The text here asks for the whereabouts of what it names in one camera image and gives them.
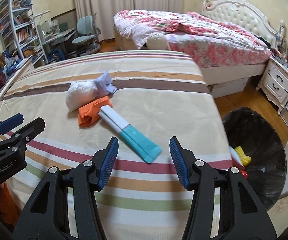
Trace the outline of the orange foam net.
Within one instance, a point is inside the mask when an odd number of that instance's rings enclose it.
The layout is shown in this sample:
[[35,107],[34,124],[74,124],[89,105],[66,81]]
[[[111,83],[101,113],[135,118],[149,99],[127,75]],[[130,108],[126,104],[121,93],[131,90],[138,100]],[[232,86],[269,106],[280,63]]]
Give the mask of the orange foam net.
[[19,207],[12,199],[7,183],[0,184],[0,218],[2,222],[15,227],[20,213]]

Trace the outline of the yellow foam net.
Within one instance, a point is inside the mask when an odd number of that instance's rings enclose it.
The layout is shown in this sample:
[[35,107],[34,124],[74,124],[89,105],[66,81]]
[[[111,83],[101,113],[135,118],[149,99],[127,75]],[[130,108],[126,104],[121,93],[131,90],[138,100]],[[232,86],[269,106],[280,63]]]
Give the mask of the yellow foam net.
[[236,147],[234,150],[237,153],[243,166],[247,166],[252,161],[252,158],[244,153],[244,150],[241,146]]

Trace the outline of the white bag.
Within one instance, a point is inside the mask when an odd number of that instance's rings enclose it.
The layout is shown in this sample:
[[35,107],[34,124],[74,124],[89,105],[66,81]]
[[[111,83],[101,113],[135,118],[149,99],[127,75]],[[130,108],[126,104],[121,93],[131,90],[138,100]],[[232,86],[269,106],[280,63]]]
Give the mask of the white bag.
[[65,98],[69,112],[90,103],[97,96],[97,87],[93,80],[72,82]]

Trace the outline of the white teal paper strip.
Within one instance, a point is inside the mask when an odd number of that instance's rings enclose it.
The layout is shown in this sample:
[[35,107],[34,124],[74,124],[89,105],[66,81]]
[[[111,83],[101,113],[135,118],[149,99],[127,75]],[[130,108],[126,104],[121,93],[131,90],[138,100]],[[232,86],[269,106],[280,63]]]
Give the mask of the white teal paper strip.
[[151,164],[161,154],[162,148],[160,148],[160,146],[128,123],[122,116],[113,110],[112,107],[101,107],[99,116],[144,162]]

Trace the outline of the black trash bag bin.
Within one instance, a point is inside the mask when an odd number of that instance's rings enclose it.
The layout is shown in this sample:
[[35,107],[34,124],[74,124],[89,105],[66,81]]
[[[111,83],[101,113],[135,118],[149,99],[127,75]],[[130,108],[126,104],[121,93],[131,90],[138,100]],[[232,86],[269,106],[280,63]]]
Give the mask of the black trash bag bin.
[[283,143],[274,127],[259,113],[241,107],[222,119],[229,146],[240,146],[252,158],[246,165],[248,182],[269,210],[280,197],[287,174]]

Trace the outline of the lavender crumpled cloth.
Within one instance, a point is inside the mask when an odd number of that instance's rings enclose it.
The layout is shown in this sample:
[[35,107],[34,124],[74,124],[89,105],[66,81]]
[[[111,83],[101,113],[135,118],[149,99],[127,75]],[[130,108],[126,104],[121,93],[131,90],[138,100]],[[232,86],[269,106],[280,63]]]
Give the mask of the lavender crumpled cloth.
[[98,97],[100,98],[114,94],[117,91],[108,72],[104,72],[101,76],[96,78],[94,84],[97,88]]

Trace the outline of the study desk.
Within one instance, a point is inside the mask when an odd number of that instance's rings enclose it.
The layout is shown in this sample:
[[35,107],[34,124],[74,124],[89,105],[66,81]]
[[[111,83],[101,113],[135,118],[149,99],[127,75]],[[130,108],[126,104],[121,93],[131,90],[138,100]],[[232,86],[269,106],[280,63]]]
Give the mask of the study desk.
[[48,59],[48,54],[51,51],[50,47],[54,47],[58,44],[68,41],[76,33],[76,28],[71,28],[58,34],[45,37],[42,30],[43,29],[41,25],[36,25],[37,36],[46,59]]

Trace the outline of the white bookshelf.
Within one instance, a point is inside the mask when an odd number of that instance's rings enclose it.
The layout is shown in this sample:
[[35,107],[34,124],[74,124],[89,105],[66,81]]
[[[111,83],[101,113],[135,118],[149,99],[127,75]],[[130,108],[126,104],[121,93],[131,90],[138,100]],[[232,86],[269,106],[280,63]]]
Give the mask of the white bookshelf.
[[0,0],[0,40],[3,49],[34,68],[47,64],[35,22],[32,0]]

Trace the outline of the blue desk chair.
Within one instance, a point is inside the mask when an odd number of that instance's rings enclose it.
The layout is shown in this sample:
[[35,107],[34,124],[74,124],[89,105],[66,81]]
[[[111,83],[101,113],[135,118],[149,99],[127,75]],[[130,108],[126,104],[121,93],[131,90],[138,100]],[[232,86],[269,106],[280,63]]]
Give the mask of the blue desk chair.
[[78,37],[71,42],[77,48],[76,56],[91,55],[100,51],[98,36],[101,34],[101,30],[96,27],[95,18],[96,14],[91,14],[81,17],[77,21]]

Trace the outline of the striped table cloth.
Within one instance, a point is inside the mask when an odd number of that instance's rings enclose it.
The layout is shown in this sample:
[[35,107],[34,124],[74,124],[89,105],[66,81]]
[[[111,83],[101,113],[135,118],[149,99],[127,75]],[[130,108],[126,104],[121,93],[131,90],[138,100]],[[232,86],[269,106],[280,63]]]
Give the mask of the striped table cloth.
[[109,73],[116,87],[110,102],[118,124],[137,129],[162,149],[147,164],[120,141],[110,180],[95,194],[105,234],[108,239],[180,239],[193,194],[179,183],[170,138],[177,137],[212,167],[229,168],[232,160],[201,70],[178,52],[103,53],[14,78],[0,96],[0,120],[21,113],[25,123],[43,118],[45,129],[28,143],[27,166],[6,182],[0,204],[7,213],[19,213],[48,168],[75,167],[120,135],[103,120],[79,126],[77,111],[70,112],[66,105],[71,83],[94,80],[103,73]]

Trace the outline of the white nightstand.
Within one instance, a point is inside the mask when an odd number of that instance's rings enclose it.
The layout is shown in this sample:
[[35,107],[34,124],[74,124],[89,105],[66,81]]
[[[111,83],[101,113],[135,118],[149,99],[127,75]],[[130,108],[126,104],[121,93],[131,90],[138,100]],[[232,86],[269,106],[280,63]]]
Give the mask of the white nightstand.
[[278,107],[278,114],[288,103],[288,68],[271,57],[256,90],[265,93],[267,99]]

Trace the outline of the bed with floral bedding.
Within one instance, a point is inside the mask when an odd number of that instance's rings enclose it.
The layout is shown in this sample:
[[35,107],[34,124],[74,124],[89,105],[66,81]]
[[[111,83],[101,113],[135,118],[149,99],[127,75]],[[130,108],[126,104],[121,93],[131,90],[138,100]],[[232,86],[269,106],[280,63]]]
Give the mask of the bed with floral bedding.
[[207,85],[261,75],[272,56],[268,46],[243,27],[197,12],[123,10],[113,20],[122,50],[147,48],[150,34],[163,33],[172,51],[189,55],[201,68]]

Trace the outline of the white tufted headboard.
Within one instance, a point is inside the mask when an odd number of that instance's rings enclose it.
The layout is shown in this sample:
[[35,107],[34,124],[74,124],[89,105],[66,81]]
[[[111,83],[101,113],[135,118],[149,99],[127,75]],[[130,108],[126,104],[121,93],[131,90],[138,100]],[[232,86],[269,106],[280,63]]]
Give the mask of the white tufted headboard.
[[262,37],[273,47],[282,43],[285,24],[280,21],[278,29],[271,27],[268,17],[247,0],[203,0],[202,15],[214,21],[231,22]]

